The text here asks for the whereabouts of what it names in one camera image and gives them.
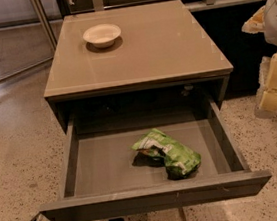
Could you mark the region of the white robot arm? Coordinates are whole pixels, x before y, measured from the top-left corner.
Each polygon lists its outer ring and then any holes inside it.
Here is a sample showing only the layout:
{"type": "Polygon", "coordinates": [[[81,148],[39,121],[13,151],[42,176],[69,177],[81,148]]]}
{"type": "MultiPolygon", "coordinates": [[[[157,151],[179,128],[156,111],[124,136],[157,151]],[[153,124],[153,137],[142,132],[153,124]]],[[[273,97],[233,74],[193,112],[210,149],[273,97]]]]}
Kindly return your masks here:
{"type": "MultiPolygon", "coordinates": [[[[261,32],[267,43],[277,46],[277,0],[267,0],[241,30],[248,34],[261,32]]],[[[263,57],[259,70],[255,114],[259,118],[270,118],[277,115],[277,52],[272,57],[263,57]]]]}

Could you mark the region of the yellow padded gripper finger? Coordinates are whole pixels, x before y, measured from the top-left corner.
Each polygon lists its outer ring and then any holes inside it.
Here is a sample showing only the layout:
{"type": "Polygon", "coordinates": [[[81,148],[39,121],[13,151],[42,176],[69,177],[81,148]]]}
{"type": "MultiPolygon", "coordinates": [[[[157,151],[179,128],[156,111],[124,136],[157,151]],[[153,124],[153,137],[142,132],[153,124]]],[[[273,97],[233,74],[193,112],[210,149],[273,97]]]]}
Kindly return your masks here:
{"type": "Polygon", "coordinates": [[[263,57],[259,70],[258,108],[277,112],[277,53],[272,57],[263,57]]]}
{"type": "Polygon", "coordinates": [[[264,33],[264,9],[264,6],[258,9],[254,13],[254,15],[243,24],[243,26],[241,27],[242,32],[245,32],[247,34],[257,34],[259,32],[264,33]]]}

